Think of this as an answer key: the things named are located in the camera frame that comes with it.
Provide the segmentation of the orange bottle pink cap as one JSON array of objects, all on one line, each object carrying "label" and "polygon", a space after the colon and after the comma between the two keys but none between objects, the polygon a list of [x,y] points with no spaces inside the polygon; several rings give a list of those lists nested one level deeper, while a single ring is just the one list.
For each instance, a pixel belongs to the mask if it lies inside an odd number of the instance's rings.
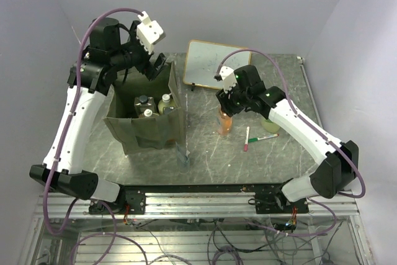
[{"label": "orange bottle pink cap", "polygon": [[217,110],[216,121],[217,121],[217,125],[218,125],[217,132],[220,135],[225,136],[230,133],[232,124],[233,124],[233,119],[231,117],[229,117],[221,109],[221,107],[219,107]]}]

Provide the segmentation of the clear bottle black label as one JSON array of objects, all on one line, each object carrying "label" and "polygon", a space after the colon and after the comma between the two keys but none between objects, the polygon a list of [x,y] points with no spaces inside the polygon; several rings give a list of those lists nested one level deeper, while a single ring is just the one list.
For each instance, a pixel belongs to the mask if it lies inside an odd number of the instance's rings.
[{"label": "clear bottle black label", "polygon": [[140,116],[146,109],[156,113],[156,104],[154,97],[140,95],[134,99],[134,108],[137,116]]}]

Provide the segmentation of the yellow-green lotion bottle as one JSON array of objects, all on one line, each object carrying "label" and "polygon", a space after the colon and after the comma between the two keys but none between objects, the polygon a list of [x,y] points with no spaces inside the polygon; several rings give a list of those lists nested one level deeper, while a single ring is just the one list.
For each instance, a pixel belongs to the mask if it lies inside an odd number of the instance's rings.
[{"label": "yellow-green lotion bottle", "polygon": [[163,115],[164,109],[167,107],[175,107],[176,104],[174,99],[172,98],[171,94],[163,94],[161,100],[158,104],[158,112],[160,115]]}]

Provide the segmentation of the amber pump soap bottle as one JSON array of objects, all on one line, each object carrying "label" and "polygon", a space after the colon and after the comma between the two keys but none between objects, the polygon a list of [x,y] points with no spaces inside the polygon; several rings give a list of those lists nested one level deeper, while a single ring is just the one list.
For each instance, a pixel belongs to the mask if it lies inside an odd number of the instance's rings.
[{"label": "amber pump soap bottle", "polygon": [[142,118],[142,119],[155,118],[155,117],[159,117],[159,114],[153,112],[151,109],[145,109],[145,110],[139,115],[139,118]]}]

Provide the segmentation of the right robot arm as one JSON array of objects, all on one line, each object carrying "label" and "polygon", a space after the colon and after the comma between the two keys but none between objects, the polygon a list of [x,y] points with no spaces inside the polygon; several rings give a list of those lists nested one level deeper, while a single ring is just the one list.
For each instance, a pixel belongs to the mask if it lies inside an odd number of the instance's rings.
[{"label": "right robot arm", "polygon": [[236,70],[223,66],[216,80],[223,88],[216,97],[229,117],[241,111],[255,112],[277,124],[291,135],[314,159],[317,168],[310,174],[282,184],[274,196],[274,207],[288,212],[295,202],[319,195],[331,199],[350,184],[357,174],[359,148],[355,142],[343,142],[328,134],[288,101],[277,86],[267,88],[253,65]]}]

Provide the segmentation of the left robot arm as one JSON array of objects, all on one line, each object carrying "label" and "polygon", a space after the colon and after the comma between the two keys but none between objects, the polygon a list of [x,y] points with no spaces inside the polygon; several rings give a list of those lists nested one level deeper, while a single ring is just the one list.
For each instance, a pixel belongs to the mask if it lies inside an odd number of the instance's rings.
[{"label": "left robot arm", "polygon": [[152,81],[166,62],[163,54],[150,62],[154,45],[165,37],[157,21],[139,16],[127,30],[129,40],[121,43],[120,29],[124,28],[117,19],[106,17],[91,32],[81,66],[70,69],[65,110],[50,151],[29,172],[42,185],[50,178],[53,191],[82,200],[103,200],[112,213],[122,212],[127,204],[120,185],[83,170],[94,119],[119,71],[136,68]]}]

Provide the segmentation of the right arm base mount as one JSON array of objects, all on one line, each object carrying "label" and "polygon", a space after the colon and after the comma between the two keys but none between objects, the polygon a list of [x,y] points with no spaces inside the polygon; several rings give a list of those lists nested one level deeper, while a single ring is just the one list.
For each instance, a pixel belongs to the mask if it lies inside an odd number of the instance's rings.
[{"label": "right arm base mount", "polygon": [[305,199],[290,202],[282,194],[283,184],[263,184],[262,189],[255,192],[254,197],[249,200],[249,205],[255,207],[256,213],[260,215],[285,213],[292,214],[295,210],[298,214],[308,213],[309,208]]}]

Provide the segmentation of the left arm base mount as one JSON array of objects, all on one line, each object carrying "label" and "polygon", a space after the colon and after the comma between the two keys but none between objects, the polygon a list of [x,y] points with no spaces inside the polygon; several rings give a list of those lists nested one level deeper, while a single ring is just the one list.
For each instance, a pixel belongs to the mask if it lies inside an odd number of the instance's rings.
[{"label": "left arm base mount", "polygon": [[98,201],[89,207],[90,215],[110,215],[105,207],[107,205],[110,210],[116,214],[143,215],[146,209],[146,196],[144,193],[132,190],[122,191],[115,202]]}]

